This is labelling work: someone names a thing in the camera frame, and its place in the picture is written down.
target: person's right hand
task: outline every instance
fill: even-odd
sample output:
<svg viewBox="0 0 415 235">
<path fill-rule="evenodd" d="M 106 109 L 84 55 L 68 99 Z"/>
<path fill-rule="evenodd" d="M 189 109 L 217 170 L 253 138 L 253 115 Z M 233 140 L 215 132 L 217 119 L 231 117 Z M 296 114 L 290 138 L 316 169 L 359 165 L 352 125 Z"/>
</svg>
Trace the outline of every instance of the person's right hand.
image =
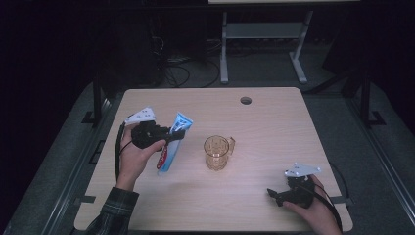
<svg viewBox="0 0 415 235">
<path fill-rule="evenodd" d="M 326 198 L 326 194 L 322 190 L 323 184 L 314 175 L 310 175 L 311 179 L 318 186 L 315 187 L 315 192 Z M 283 203 L 284 208 L 297 213 L 305 221 L 308 222 L 312 230 L 319 235 L 338 235 L 342 234 L 340 231 L 336 219 L 332 212 L 322 203 L 320 200 L 314 198 L 311 206 L 308 209 L 304 209 L 296 204 L 285 201 Z"/>
<path fill-rule="evenodd" d="M 120 146 L 122 153 L 120 154 L 119 177 L 115 187 L 127 191 L 133 191 L 135 181 L 146 167 L 147 160 L 165 145 L 165 140 L 160 140 L 145 149 L 135 146 L 131 143 L 131 130 L 136 125 L 125 127 Z"/>
</svg>

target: black strap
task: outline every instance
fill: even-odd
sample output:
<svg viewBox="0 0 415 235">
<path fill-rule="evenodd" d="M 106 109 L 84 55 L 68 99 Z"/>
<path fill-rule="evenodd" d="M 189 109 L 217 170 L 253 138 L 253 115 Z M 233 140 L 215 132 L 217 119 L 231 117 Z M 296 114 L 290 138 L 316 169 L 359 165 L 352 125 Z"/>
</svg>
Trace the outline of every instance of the black strap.
<svg viewBox="0 0 415 235">
<path fill-rule="evenodd" d="M 335 208 L 334 205 L 330 204 L 325 198 L 323 198 L 320 194 L 316 193 L 316 192 L 312 192 L 310 190 L 308 190 L 307 188 L 301 186 L 301 185 L 297 185 L 299 186 L 299 188 L 311 193 L 315 198 L 317 198 L 320 202 L 322 202 L 329 210 L 330 212 L 332 212 L 333 216 L 335 217 L 335 220 L 337 222 L 337 225 L 340 229 L 341 232 L 343 232 L 343 226 L 342 226 L 342 220 L 339 216 L 339 212 L 337 211 L 337 209 Z"/>
<path fill-rule="evenodd" d="M 121 146 L 121 139 L 124 133 L 125 122 L 119 127 L 118 136 L 116 137 L 115 142 L 115 179 L 118 180 L 119 176 L 119 155 L 121 154 L 120 146 Z"/>
</svg>

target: shirt sleeve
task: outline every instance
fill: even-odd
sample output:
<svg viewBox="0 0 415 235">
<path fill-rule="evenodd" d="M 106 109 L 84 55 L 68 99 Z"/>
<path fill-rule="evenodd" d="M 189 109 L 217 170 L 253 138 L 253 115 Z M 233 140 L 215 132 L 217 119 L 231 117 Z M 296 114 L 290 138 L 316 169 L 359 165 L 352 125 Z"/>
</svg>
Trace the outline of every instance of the shirt sleeve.
<svg viewBox="0 0 415 235">
<path fill-rule="evenodd" d="M 114 187 L 100 215 L 86 229 L 86 234 L 127 234 L 138 196 L 138 193 Z"/>
</svg>

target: white object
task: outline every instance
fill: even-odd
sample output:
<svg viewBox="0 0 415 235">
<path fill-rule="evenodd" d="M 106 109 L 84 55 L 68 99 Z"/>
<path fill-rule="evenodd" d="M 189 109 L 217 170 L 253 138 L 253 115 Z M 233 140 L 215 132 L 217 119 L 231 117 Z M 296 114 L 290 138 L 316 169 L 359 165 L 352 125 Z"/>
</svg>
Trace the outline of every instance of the white object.
<svg viewBox="0 0 415 235">
<path fill-rule="evenodd" d="M 313 167 L 313 166 L 309 166 L 309 165 L 305 165 L 305 164 L 295 163 L 293 165 L 293 168 L 288 169 L 285 172 L 285 175 L 287 177 L 302 177 L 302 176 L 306 176 L 306 175 L 309 175 L 309 174 L 315 174 L 315 173 L 319 173 L 319 172 L 321 172 L 320 167 Z"/>
<path fill-rule="evenodd" d="M 308 11 L 303 22 L 293 23 L 229 23 L 227 13 L 222 19 L 222 51 L 220 54 L 220 82 L 229 83 L 228 65 L 226 60 L 226 39 L 228 38 L 296 38 L 299 41 L 290 59 L 296 71 L 299 83 L 306 84 L 307 78 L 302 69 L 299 57 L 307 36 L 313 11 Z"/>
<path fill-rule="evenodd" d="M 156 115 L 152 108 L 146 107 L 140 112 L 128 117 L 124 122 L 125 125 L 135 124 L 141 121 L 156 120 Z"/>
</svg>

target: table top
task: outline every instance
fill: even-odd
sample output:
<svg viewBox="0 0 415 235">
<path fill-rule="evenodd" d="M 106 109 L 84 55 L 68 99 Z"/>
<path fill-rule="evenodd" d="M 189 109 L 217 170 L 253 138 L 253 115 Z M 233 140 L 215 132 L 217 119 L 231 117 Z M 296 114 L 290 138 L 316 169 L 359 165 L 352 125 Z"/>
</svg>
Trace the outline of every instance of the table top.
<svg viewBox="0 0 415 235">
<path fill-rule="evenodd" d="M 242 97 L 251 98 L 249 105 Z M 151 106 L 157 124 L 172 126 L 177 112 L 194 123 L 169 172 L 157 175 L 155 153 L 135 185 L 140 193 L 129 229 L 145 231 L 304 231 L 296 214 L 277 207 L 267 188 L 289 190 L 284 176 L 295 162 L 319 166 L 317 176 L 331 197 L 340 190 L 301 93 L 291 87 L 128 90 L 119 106 L 75 227 L 98 216 L 115 185 L 114 151 L 119 126 Z M 235 149 L 221 171 L 208 169 L 204 143 L 232 136 Z M 346 206 L 337 204 L 344 231 L 352 228 Z"/>
</svg>

